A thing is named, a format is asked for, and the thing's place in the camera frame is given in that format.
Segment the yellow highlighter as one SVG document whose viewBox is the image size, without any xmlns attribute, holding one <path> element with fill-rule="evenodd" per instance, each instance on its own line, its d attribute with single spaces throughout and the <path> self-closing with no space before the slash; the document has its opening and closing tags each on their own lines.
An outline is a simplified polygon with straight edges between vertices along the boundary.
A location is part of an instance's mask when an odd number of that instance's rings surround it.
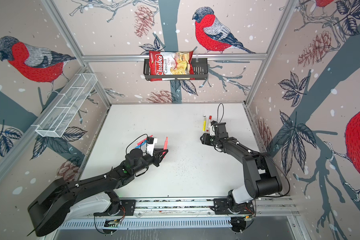
<svg viewBox="0 0 360 240">
<path fill-rule="evenodd" d="M 203 116 L 203 133 L 206 132 L 206 128 L 207 128 L 207 118 L 206 116 Z"/>
</svg>

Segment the white red whiteboard marker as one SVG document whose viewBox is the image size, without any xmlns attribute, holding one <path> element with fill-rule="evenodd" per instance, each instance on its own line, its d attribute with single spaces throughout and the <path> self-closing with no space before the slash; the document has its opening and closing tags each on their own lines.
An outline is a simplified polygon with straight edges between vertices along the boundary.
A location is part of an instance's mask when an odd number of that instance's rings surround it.
<svg viewBox="0 0 360 240">
<path fill-rule="evenodd" d="M 207 133 L 211 132 L 211 127 L 212 127 L 212 116 L 209 116 L 207 127 L 206 127 L 206 132 Z"/>
</svg>

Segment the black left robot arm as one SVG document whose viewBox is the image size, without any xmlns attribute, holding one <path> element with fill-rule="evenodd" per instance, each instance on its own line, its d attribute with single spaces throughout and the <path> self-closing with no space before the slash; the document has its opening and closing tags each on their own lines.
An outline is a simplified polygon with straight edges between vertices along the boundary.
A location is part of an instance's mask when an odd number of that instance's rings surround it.
<svg viewBox="0 0 360 240">
<path fill-rule="evenodd" d="M 89 197 L 100 193 L 110 196 L 112 202 L 117 200 L 115 189 L 122 188 L 139 175 L 137 172 L 149 166 L 160 166 L 169 150 L 154 148 L 152 154 L 144 154 L 141 149 L 132 149 L 125 160 L 109 172 L 80 181 L 66 182 L 63 178 L 53 181 L 29 206 L 34 229 L 32 232 L 43 237 L 63 224 L 70 208 Z"/>
</svg>

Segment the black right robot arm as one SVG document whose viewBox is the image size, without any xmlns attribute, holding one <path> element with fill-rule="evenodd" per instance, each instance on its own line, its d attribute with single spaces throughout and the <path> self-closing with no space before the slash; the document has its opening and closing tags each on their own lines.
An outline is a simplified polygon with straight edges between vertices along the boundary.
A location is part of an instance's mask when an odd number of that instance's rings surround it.
<svg viewBox="0 0 360 240">
<path fill-rule="evenodd" d="M 203 145 L 212 146 L 234 157 L 243 166 L 244 183 L 229 191 L 228 203 L 239 205 L 282 191 L 283 184 L 277 166 L 269 155 L 254 151 L 236 138 L 229 137 L 226 123 L 213 121 L 210 130 L 203 133 L 200 140 Z"/>
</svg>

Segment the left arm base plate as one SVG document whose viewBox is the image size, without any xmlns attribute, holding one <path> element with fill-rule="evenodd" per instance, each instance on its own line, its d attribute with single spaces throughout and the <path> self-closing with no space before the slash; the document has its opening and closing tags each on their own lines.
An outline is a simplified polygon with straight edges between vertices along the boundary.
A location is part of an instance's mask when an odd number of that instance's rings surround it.
<svg viewBox="0 0 360 240">
<path fill-rule="evenodd" d="M 95 212 L 96 217 L 129 217 L 134 215 L 136 200 L 121 199 L 118 202 L 111 202 L 110 206 L 102 212 Z"/>
</svg>

